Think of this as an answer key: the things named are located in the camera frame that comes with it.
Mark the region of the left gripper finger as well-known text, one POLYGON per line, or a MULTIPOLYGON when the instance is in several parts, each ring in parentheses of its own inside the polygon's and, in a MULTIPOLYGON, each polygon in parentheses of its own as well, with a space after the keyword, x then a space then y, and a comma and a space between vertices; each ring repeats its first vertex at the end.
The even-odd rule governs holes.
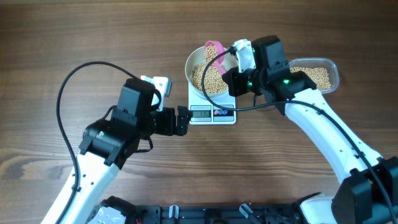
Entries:
POLYGON ((186 106, 178 105, 177 110, 178 110, 178 119, 185 122, 190 122, 193 113, 186 106))
POLYGON ((188 131, 188 125, 189 125, 189 121, 187 121, 186 119, 178 119, 177 120, 177 130, 176 130, 176 135, 178 136, 184 136, 187 134, 188 131))

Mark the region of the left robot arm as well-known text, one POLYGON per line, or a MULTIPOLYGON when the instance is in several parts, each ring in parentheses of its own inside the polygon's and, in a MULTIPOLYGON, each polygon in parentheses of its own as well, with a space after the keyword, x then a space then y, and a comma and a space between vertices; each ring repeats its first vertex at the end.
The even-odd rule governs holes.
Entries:
POLYGON ((184 106, 164 107, 172 82, 166 77, 129 78, 119 101, 83 132, 77 155, 78 171, 67 182, 47 212, 44 223, 84 223, 127 158, 140 152, 141 140, 152 134, 184 136, 192 117, 184 106))

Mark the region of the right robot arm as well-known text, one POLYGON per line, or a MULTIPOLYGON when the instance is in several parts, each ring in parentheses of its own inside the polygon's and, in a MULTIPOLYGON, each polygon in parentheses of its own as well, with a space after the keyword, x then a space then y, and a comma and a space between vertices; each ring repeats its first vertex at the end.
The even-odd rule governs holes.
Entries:
POLYGON ((397 158, 383 158, 360 140, 331 109, 314 81, 292 72, 282 42, 274 35, 236 41, 229 52, 237 66, 223 80, 231 96, 262 95, 298 125, 330 164, 340 184, 299 204, 307 223, 396 223, 397 158))

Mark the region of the pink plastic measuring scoop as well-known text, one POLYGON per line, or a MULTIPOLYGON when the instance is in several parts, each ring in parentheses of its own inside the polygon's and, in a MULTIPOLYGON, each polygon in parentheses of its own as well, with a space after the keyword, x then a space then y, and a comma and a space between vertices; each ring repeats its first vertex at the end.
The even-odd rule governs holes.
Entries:
MULTIPOLYGON (((210 43, 213 43, 216 46, 218 55, 224 52, 223 45, 220 42, 218 42, 217 40, 209 40, 209 41, 207 41, 205 46, 204 46, 204 49, 210 43)), ((212 64, 212 66, 217 68, 217 70, 219 71, 219 73, 221 75, 223 75, 226 72, 226 69, 222 66, 223 60, 224 60, 224 56, 221 56, 220 58, 215 60, 214 63, 212 64)))

